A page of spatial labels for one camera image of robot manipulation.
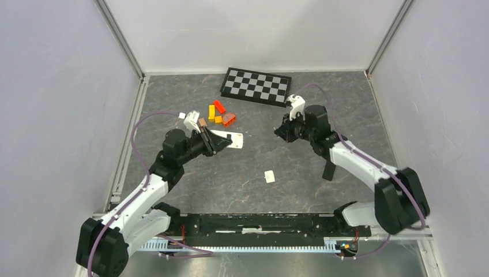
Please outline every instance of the orange component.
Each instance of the orange component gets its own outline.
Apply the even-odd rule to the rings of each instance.
[[[235,114],[227,113],[227,114],[223,115],[224,127],[227,128],[229,125],[231,125],[235,121],[236,121],[236,115]]]
[[[216,100],[214,101],[214,106],[216,107],[216,109],[221,113],[221,114],[224,114],[226,112],[226,109],[224,108],[224,106],[221,104],[221,102],[219,102],[219,100]]]

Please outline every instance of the purple cable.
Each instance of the purple cable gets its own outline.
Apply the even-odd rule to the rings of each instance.
[[[376,161],[372,160],[371,158],[369,158],[368,156],[366,156],[364,153],[361,153],[359,151],[357,151],[356,149],[353,149],[349,144],[347,144],[347,142],[343,139],[343,136],[341,135],[340,131],[338,130],[338,127],[336,126],[336,113],[334,112],[334,110],[332,109],[331,107],[331,101],[329,99],[329,96],[328,94],[326,93],[326,91],[324,89],[322,89],[318,84],[316,83],[309,83],[307,85],[305,85],[304,87],[302,87],[300,90],[298,90],[296,93],[294,93],[294,95],[299,95],[300,93],[302,93],[305,89],[307,88],[310,88],[310,87],[317,87],[319,88],[319,90],[324,94],[324,96],[326,97],[326,105],[328,105],[328,110],[330,111],[333,111],[333,114],[332,114],[332,121],[333,121],[333,127],[334,129],[336,130],[336,133],[338,133],[338,137],[340,138],[340,141],[341,143],[348,149],[350,150],[352,153],[356,154],[357,156],[359,156],[360,158],[364,159],[365,161],[367,161],[368,163],[370,163],[371,165],[375,166],[376,168],[378,168],[381,172],[385,172],[390,178],[392,178],[392,180],[394,180],[394,182],[396,182],[396,184],[401,188],[401,190],[403,190],[403,192],[406,194],[406,196],[408,197],[409,201],[411,202],[411,204],[413,205],[418,217],[419,217],[419,221],[421,221],[421,226],[419,227],[410,227],[410,229],[412,230],[422,230],[426,227],[426,221],[424,220],[424,216],[423,216],[423,213],[419,207],[419,205],[416,203],[416,200],[414,199],[413,195],[409,192],[408,188],[406,188],[406,186],[401,182],[401,180],[399,180],[399,178],[397,178],[397,176],[390,172],[390,170],[382,167],[379,163],[377,163]],[[389,242],[390,240],[390,237],[391,235],[388,235],[387,238],[385,239],[385,241],[382,243],[382,245],[375,251],[371,252],[371,253],[367,253],[367,254],[362,254],[360,256],[356,256],[355,259],[358,259],[358,258],[362,258],[362,257],[368,257],[372,254],[375,254],[377,252],[379,252],[380,250],[382,250],[386,245],[387,243]],[[347,259],[347,260],[353,260],[354,258],[353,257],[344,257],[344,259]]]
[[[92,265],[93,265],[93,256],[95,255],[95,250],[97,249],[97,246],[99,246],[99,243],[100,243],[100,240],[102,239],[104,233],[107,231],[107,229],[109,228],[109,226],[114,222],[116,221],[116,219],[118,218],[119,215],[121,215],[121,213],[127,208],[127,206],[129,206],[132,202],[134,202],[136,200],[136,198],[141,195],[141,193],[143,193],[143,189],[146,188],[148,185],[149,185],[149,178],[150,178],[150,173],[149,173],[149,169],[148,169],[148,166],[146,165],[146,163],[144,162],[141,154],[139,154],[139,151],[138,149],[136,148],[136,144],[134,143],[134,135],[136,133],[136,129],[138,128],[138,126],[145,120],[147,119],[148,117],[151,117],[153,115],[157,115],[157,114],[169,114],[169,115],[175,115],[175,116],[178,116],[179,113],[175,113],[175,112],[172,112],[172,111],[156,111],[154,113],[149,113],[145,116],[143,116],[143,118],[141,118],[135,125],[134,125],[134,128],[133,128],[133,131],[131,132],[131,146],[133,148],[133,151],[136,155],[136,157],[138,158],[138,160],[142,163],[142,165],[144,166],[144,169],[146,170],[146,180],[144,182],[144,185],[142,186],[142,188],[133,196],[131,197],[131,199],[129,199],[126,204],[124,204],[117,213],[115,213],[115,215],[113,215],[111,217],[111,219],[107,222],[107,224],[105,224],[105,226],[102,228],[102,230],[100,231],[99,235],[97,236],[97,238],[95,239],[95,242],[93,243],[93,246],[92,246],[92,250],[90,251],[90,256],[88,257],[88,265],[87,265],[87,272],[88,272],[88,277],[93,277],[92,275]]]
[[[204,254],[198,254],[198,255],[187,255],[187,256],[168,256],[169,259],[193,259],[193,258],[203,258],[203,257],[211,257],[214,252],[212,251],[208,251],[208,250],[203,250],[203,249],[198,249],[198,248],[195,248],[195,247],[192,247],[190,245],[185,245],[179,241],[176,241],[172,238],[169,238],[167,237],[166,235],[157,235],[157,237],[159,238],[164,238],[168,241],[171,241],[173,242],[174,244],[177,244],[181,247],[184,247],[184,248],[187,248],[187,249],[190,249],[190,250],[193,250],[193,251],[197,251],[197,252],[201,252],[201,253],[204,253]]]

